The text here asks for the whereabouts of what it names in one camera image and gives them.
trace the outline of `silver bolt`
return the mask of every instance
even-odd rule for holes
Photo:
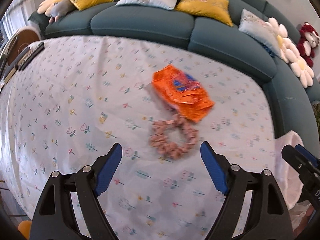
[[[54,171],[53,173],[51,173],[51,177],[55,178],[59,176],[59,172],[58,171]]]
[[[84,166],[84,167],[82,168],[82,171],[83,171],[83,172],[89,172],[89,171],[91,171],[91,167],[90,167],[90,166]]]
[[[239,170],[240,170],[240,167],[239,167],[239,165],[237,165],[237,164],[233,164],[233,165],[231,165],[231,169],[232,169],[233,171],[239,171]]]
[[[270,176],[270,175],[271,175],[271,171],[269,171],[269,170],[264,170],[263,173],[264,173],[265,175],[267,175],[267,176]]]

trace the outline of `hair tie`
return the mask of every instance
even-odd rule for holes
[[[179,146],[175,142],[168,141],[164,132],[167,129],[178,127],[186,138],[186,142]],[[173,159],[178,159],[188,153],[190,149],[198,143],[199,130],[193,129],[190,123],[180,114],[175,114],[173,120],[155,121],[152,123],[153,134],[150,136],[150,145],[158,148],[161,155],[169,155]]]

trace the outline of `orange wrapper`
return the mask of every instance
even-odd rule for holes
[[[173,65],[153,73],[152,85],[161,98],[194,122],[199,122],[214,106],[202,85]]]

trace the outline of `teal sofa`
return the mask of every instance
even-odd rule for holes
[[[229,0],[234,27],[214,19],[193,17],[179,11],[115,2],[74,11],[45,30],[46,38],[67,35],[111,35],[154,41],[183,48],[225,63],[252,77],[263,89],[271,109],[275,137],[297,132],[313,155],[319,157],[319,136],[312,103],[320,101],[320,85],[304,89],[289,66],[272,58],[253,38],[238,31],[243,8],[284,24],[297,43],[300,34],[279,10],[266,0]]]

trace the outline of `white floral tablecloth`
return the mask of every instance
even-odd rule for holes
[[[199,154],[209,141],[248,171],[274,171],[267,100],[248,76],[199,55],[115,37],[46,40],[45,50],[17,72],[0,96],[0,170],[32,218],[50,174],[78,171],[115,142],[121,163],[100,204],[119,239],[204,239],[224,201]],[[191,74],[216,102],[195,125],[200,142],[184,158],[162,159],[148,145],[151,123],[173,111],[150,85],[168,64]],[[179,132],[170,136],[178,142]],[[87,233],[76,194],[78,224]],[[238,228],[245,223],[244,213]]]

